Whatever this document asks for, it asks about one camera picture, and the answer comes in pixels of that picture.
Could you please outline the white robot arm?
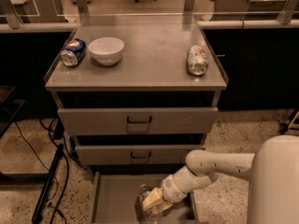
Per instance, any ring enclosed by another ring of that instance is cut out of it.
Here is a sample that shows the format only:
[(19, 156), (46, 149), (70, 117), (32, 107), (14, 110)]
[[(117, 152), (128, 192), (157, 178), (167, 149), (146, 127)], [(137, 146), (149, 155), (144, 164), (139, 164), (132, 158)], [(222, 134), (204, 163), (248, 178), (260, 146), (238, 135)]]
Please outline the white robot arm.
[(195, 149), (141, 206), (161, 213), (191, 191), (211, 185), (220, 174), (249, 182), (247, 224), (299, 224), (299, 137), (294, 135), (272, 137), (255, 153)]

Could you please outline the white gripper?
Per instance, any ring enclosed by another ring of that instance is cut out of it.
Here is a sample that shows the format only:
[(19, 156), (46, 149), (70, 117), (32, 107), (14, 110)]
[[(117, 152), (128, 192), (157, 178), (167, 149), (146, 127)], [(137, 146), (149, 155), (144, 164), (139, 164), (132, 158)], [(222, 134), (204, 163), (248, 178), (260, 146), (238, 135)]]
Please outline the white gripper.
[(178, 187), (174, 176), (169, 175), (162, 181), (160, 188), (154, 188), (149, 192), (142, 201), (142, 208), (144, 211), (152, 208), (153, 214), (161, 214), (169, 209), (172, 203), (179, 203), (186, 197), (187, 194)]

